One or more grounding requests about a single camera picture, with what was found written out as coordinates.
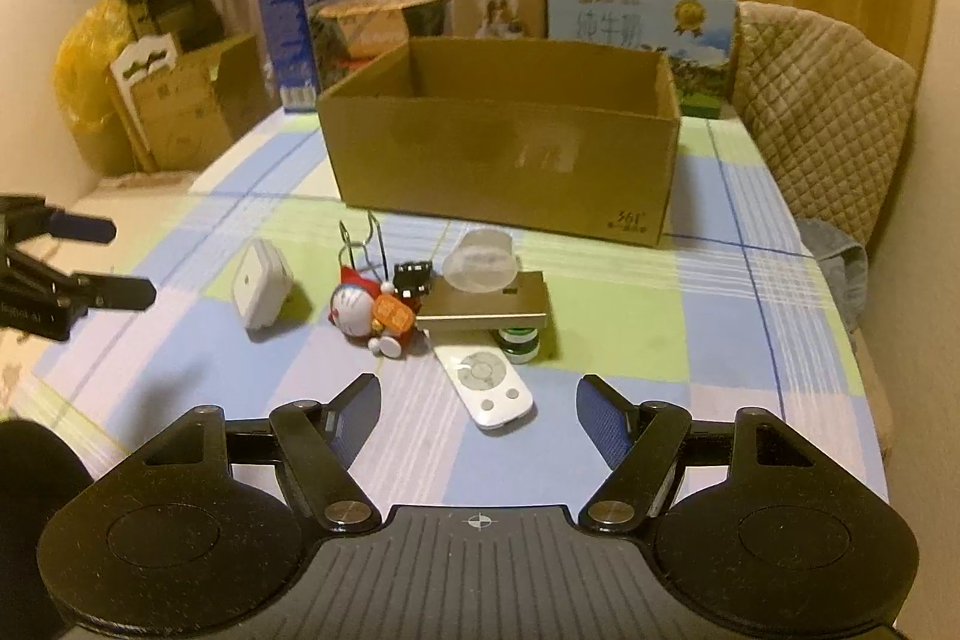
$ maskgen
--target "cardboard box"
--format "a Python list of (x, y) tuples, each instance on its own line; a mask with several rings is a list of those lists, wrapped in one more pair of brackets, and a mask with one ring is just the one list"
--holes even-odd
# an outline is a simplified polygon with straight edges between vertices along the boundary
[(680, 109), (718, 118), (736, 32), (736, 0), (547, 0), (551, 39), (658, 50)]
[(340, 57), (376, 58), (412, 36), (443, 35), (448, 0), (356, 0), (325, 6)]
[(339, 0), (258, 1), (283, 107), (292, 112), (313, 112), (317, 95), (325, 87), (323, 54), (328, 51), (330, 35), (320, 9)]
[(546, 0), (452, 0), (454, 36), (477, 39), (542, 39)]
[(411, 39), (325, 92), (347, 204), (654, 245), (680, 112), (666, 58), (544, 39)]
[(179, 56), (131, 95), (152, 157), (168, 172), (201, 172), (277, 106), (251, 34)]

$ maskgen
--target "figurine face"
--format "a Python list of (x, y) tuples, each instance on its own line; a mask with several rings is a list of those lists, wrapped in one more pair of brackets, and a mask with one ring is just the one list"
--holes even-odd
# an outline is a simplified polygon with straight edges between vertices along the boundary
[(330, 319), (347, 336), (370, 336), (373, 297), (357, 286), (337, 286), (330, 296)]

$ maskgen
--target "tablecloth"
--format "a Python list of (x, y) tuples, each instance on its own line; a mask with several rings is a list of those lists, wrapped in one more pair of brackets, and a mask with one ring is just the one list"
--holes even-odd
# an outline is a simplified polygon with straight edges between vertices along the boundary
[[(885, 496), (863, 386), (839, 314), (772, 177), (737, 119), (684, 118), (659, 247), (510, 229), (527, 269), (542, 269), (553, 349), (518, 367), (536, 402), (493, 432), (472, 424), (424, 345), (403, 360), (347, 343), (326, 318), (337, 282), (338, 221), (366, 232), (338, 199), (317, 116), (265, 119), (195, 182), (126, 268), (150, 277), (143, 314), (98, 311), (49, 347), (13, 408), (54, 427), (103, 474), (192, 405), (256, 417), (285, 402), (327, 401), (361, 372), (382, 384), (381, 420), (352, 474), (391, 504), (568, 504), (608, 474), (576, 418), (584, 373), (635, 402), (733, 420), (758, 405)], [(440, 263), (473, 224), (381, 215), (391, 263)], [(229, 297), (253, 236), (275, 242), (298, 281), (261, 338)], [(682, 494), (722, 480), (689, 471)], [(277, 491), (264, 468), (243, 480)]]

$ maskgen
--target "light blue milk carton box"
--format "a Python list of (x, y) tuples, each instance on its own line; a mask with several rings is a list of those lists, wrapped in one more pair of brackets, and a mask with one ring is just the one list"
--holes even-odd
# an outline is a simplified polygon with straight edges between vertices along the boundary
[(280, 101), (288, 112), (315, 112), (317, 95), (339, 70), (331, 66), (336, 31), (319, 10), (334, 1), (257, 0)]
[(736, 31), (736, 0), (547, 0), (547, 36), (664, 52), (680, 111), (718, 118)]

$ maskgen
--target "checkered tablecloth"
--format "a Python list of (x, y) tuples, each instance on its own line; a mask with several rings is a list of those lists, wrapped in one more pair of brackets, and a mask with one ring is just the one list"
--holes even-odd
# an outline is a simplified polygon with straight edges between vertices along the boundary
[[(758, 405), (784, 418), (885, 496), (870, 411), (850, 343), (816, 263), (742, 124), (684, 119), (666, 233), (656, 249), (512, 229), (527, 269), (542, 269), (552, 348), (518, 367), (536, 413), (500, 432), (473, 426), (442, 367), (421, 346), (373, 357), (326, 320), (338, 280), (344, 206), (316, 116), (267, 118), (210, 167), (142, 257), (145, 314), (94, 313), (46, 350), (17, 411), (54, 426), (96, 474), (192, 405), (256, 417), (301, 398), (326, 401), (361, 372), (383, 389), (381, 420), (352, 473), (389, 509), (413, 504), (568, 504), (608, 474), (580, 428), (584, 373), (629, 399), (732, 420)], [(388, 258), (432, 258), (472, 225), (381, 215)], [(229, 298), (249, 239), (275, 242), (298, 286), (269, 338), (251, 339)], [(259, 468), (244, 480), (275, 491)], [(721, 480), (690, 471), (683, 491)]]

